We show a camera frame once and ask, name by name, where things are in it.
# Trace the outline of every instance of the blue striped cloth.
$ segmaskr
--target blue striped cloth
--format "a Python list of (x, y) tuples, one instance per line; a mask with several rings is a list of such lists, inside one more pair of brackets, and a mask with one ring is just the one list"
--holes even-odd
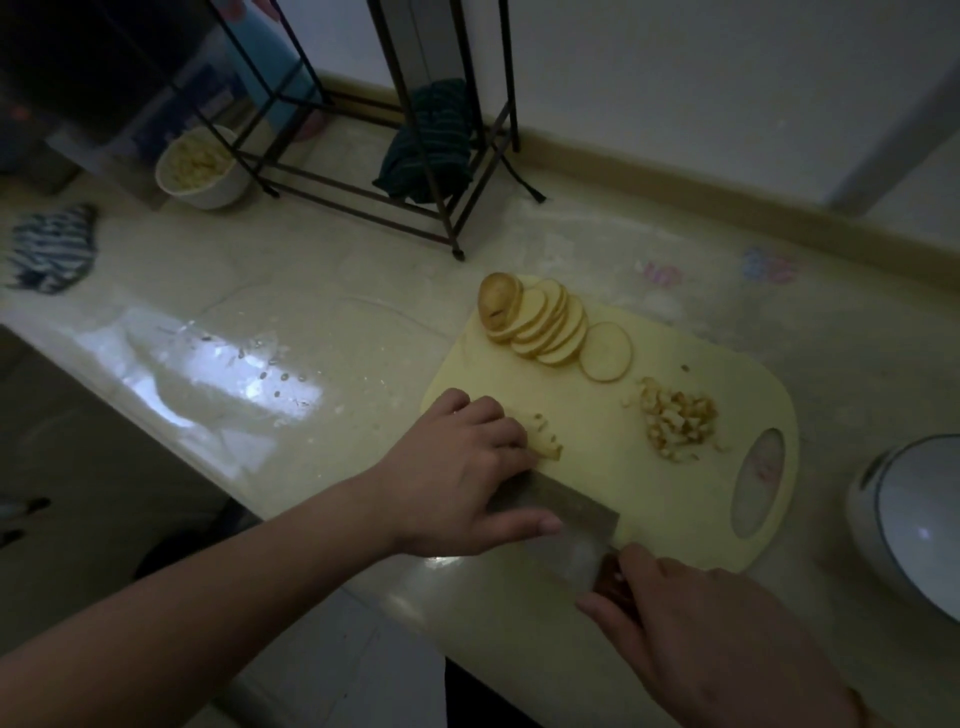
[(59, 293), (93, 267), (93, 205), (73, 205), (58, 212), (37, 212), (13, 228), (15, 282), (11, 288)]

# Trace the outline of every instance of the forearm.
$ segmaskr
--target forearm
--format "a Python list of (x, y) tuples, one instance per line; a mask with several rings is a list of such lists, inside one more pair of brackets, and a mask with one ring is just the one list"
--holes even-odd
[(366, 477), (143, 579), (0, 660), (0, 722), (181, 724), (276, 635), (390, 553)]

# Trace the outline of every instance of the cutting board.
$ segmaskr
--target cutting board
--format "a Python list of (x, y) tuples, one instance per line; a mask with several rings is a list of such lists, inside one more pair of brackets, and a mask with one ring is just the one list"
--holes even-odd
[[(528, 286), (537, 281), (521, 279)], [(506, 407), (540, 412), (564, 449), (559, 460), (541, 460), (538, 469), (620, 514), (612, 546), (637, 541), (658, 556), (701, 569), (746, 569), (773, 538), (793, 493), (799, 437), (790, 396), (749, 356), (620, 308), (588, 299), (584, 304), (591, 324), (613, 321), (630, 336), (634, 359), (619, 381), (590, 381), (577, 363), (553, 369), (520, 358), (509, 345), (487, 338), (474, 310), (423, 396), (421, 410), (448, 387), (457, 387), (472, 398), (490, 395)], [(729, 450), (697, 446), (700, 460), (690, 463), (657, 455), (636, 403), (642, 376), (712, 397), (719, 412), (717, 440)], [(625, 399), (633, 404), (623, 406)], [(783, 441), (780, 486), (766, 520), (740, 538), (731, 519), (737, 476), (754, 442), (771, 428)]]

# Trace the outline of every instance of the rag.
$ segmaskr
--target rag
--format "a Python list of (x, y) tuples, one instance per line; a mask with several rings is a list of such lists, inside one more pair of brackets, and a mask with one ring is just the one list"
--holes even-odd
[[(411, 91), (410, 105), (441, 197), (462, 193), (473, 181), (473, 114), (467, 102), (467, 82), (444, 79), (421, 86)], [(395, 200), (409, 197), (418, 205), (434, 202), (417, 141), (409, 127), (403, 126), (396, 133), (380, 165), (380, 176), (373, 184)]]
[(37, 212), (13, 228), (11, 288), (54, 294), (82, 279), (93, 267), (93, 205)]

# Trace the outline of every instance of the cutting board handle hole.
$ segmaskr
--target cutting board handle hole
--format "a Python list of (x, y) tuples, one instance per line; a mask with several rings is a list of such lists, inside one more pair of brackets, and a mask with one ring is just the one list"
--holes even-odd
[(753, 536), (767, 520), (783, 480), (783, 453), (783, 433), (764, 430), (740, 466), (730, 504), (730, 523), (741, 539)]

